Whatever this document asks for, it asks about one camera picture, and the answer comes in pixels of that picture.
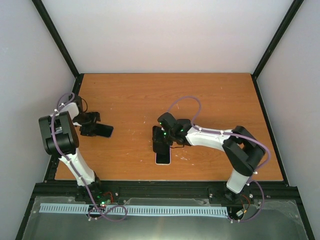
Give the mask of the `blue-edged black phone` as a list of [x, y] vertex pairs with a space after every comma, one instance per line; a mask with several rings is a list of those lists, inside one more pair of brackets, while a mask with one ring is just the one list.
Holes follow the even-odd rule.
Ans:
[[112, 136], [113, 130], [113, 126], [97, 123], [93, 130], [93, 133], [99, 137], [110, 138]]

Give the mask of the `red-edged black phone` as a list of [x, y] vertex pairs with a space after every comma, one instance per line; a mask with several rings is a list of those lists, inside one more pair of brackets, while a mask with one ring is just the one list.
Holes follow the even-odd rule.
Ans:
[[186, 128], [187, 126], [191, 126], [191, 121], [189, 119], [178, 119], [177, 123], [182, 125], [183, 128]]

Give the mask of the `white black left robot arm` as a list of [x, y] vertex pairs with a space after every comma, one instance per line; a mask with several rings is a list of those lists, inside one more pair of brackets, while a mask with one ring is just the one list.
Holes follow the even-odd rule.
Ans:
[[67, 101], [60, 98], [53, 113], [38, 120], [43, 147], [47, 154], [57, 158], [70, 170], [79, 194], [96, 202], [103, 198], [104, 188], [80, 153], [76, 127], [79, 127], [82, 136], [103, 136], [100, 113], [84, 110], [83, 99], [79, 95], [66, 93], [64, 97]]

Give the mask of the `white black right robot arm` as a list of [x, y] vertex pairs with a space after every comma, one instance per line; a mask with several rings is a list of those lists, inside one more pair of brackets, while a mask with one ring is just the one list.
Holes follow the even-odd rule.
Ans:
[[238, 195], [252, 182], [252, 176], [266, 164], [271, 152], [257, 141], [243, 126], [216, 130], [193, 125], [189, 119], [159, 117], [160, 142], [185, 147], [201, 146], [222, 151], [232, 165], [226, 188]]

